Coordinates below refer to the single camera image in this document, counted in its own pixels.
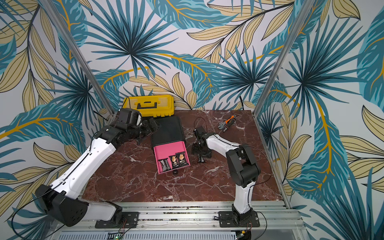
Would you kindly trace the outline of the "black cookie packet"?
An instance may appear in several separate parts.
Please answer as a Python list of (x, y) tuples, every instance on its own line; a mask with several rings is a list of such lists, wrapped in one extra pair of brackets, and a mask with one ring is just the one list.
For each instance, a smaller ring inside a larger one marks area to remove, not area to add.
[(179, 158), (177, 155), (170, 156), (170, 160), (172, 169), (177, 169), (180, 167)]
[(177, 159), (179, 167), (186, 167), (189, 165), (185, 152), (177, 153)]
[(160, 163), (162, 173), (171, 170), (168, 159), (161, 159), (158, 162)]

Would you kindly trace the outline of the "pink top drawer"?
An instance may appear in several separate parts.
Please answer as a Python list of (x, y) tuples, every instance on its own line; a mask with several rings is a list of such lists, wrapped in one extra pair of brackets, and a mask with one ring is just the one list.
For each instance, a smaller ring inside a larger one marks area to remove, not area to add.
[(191, 165), (186, 145), (183, 141), (155, 146), (154, 154), (159, 174)]

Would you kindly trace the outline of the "black drawer cabinet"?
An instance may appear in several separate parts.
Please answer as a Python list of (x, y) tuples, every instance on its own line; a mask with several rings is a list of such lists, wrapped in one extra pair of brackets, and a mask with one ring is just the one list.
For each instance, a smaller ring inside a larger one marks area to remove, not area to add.
[(153, 148), (181, 141), (186, 143), (182, 122), (179, 117), (157, 118), (155, 121), (160, 127), (151, 135), (151, 145)]

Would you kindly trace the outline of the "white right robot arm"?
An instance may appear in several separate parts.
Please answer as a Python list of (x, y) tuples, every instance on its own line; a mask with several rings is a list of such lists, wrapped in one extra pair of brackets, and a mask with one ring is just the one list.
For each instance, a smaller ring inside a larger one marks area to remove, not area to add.
[(213, 151), (226, 157), (231, 178), (236, 184), (232, 210), (219, 212), (220, 227), (259, 227), (259, 217), (251, 201), (261, 169), (251, 147), (208, 133), (202, 126), (194, 129), (194, 134), (196, 142), (192, 146), (192, 153), (198, 156), (198, 162), (204, 163), (205, 159), (210, 159)]

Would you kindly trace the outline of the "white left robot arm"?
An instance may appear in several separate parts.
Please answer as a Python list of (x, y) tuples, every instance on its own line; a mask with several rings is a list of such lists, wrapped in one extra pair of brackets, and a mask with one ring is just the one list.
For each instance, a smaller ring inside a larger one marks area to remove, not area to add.
[(91, 176), (121, 145), (142, 142), (156, 132), (160, 124), (154, 118), (143, 120), (137, 110), (123, 108), (110, 125), (95, 133), (90, 146), (78, 160), (50, 185), (40, 185), (37, 200), (44, 213), (66, 227), (81, 221), (99, 221), (111, 227), (124, 223), (122, 208), (111, 202), (87, 202), (79, 199)]

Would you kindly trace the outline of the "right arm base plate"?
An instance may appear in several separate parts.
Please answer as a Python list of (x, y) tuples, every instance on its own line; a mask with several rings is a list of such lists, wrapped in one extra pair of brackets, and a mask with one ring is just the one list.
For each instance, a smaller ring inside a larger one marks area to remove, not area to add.
[(250, 210), (245, 214), (233, 211), (218, 212), (218, 221), (221, 228), (258, 228), (259, 217), (256, 211)]

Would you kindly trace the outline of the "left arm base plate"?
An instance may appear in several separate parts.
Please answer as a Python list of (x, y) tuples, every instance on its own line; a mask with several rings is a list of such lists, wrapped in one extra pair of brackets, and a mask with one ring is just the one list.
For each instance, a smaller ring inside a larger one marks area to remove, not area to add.
[(139, 212), (121, 212), (113, 216), (109, 221), (98, 220), (96, 229), (129, 229), (136, 228), (139, 220)]

